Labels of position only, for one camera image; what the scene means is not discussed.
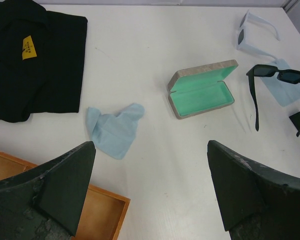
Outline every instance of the white sunglasses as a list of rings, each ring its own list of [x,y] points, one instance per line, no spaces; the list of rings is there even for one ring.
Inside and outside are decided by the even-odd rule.
[[[258,17],[254,14],[252,14],[249,10],[246,12],[246,14],[244,15],[242,21],[241,21],[241,24],[240,24],[240,27],[239,27],[239,35],[238,35],[238,38],[237,38],[237,42],[236,42],[236,49],[240,50],[240,49],[244,49],[244,50],[247,50],[249,52],[253,52],[253,53],[256,53],[256,54],[259,54],[259,55],[265,55],[265,56],[269,56],[269,57],[272,57],[274,58],[276,61],[278,60],[278,58],[270,53],[267,53],[265,51],[262,51],[260,50],[259,48],[256,48],[250,44],[247,43],[246,41],[246,26],[245,26],[245,23],[248,19],[251,19],[253,21],[256,21],[256,22],[259,22],[259,23],[262,23],[262,24],[268,24],[270,26],[272,26],[275,30],[275,33],[276,33],[276,39],[278,41],[280,41],[280,35],[279,35],[279,32],[277,30],[277,28],[271,24],[270,22],[268,22],[267,20],[261,18],[261,17]]]

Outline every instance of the white table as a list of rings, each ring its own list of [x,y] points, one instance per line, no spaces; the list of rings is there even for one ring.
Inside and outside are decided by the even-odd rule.
[[[300,177],[300,137],[288,116],[256,78],[260,130],[246,72],[272,61],[235,49],[247,8],[45,5],[86,16],[88,34],[80,113],[33,114],[27,122],[0,121],[0,151],[42,164],[88,141],[86,109],[115,113],[140,103],[145,116],[123,160],[97,150],[91,183],[131,198],[120,240],[229,240],[207,160],[209,140],[284,173]],[[248,40],[300,70],[300,35],[281,8],[250,8],[275,26],[249,23]],[[236,59],[225,80],[235,103],[177,120],[167,84],[180,69]]]

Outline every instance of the folded black shirt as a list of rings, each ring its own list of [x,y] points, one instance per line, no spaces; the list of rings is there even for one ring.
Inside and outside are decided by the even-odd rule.
[[[32,0],[0,2],[0,120],[79,112],[87,22]]]

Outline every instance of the light blue cleaning cloth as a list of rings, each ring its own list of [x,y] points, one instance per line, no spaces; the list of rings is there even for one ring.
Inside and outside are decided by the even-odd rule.
[[[145,108],[133,103],[117,116],[101,114],[89,107],[86,127],[94,145],[115,159],[123,159],[136,138],[138,121],[145,114]]]
[[[268,63],[280,70],[291,69],[284,59],[278,59]],[[276,101],[286,107],[300,99],[300,84],[291,84],[277,79],[278,73],[272,77],[260,77]]]

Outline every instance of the wooden tray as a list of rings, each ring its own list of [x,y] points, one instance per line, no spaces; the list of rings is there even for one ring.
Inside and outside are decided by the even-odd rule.
[[[36,164],[0,152],[0,180],[36,167]],[[117,240],[130,199],[89,185],[81,218],[72,240]]]

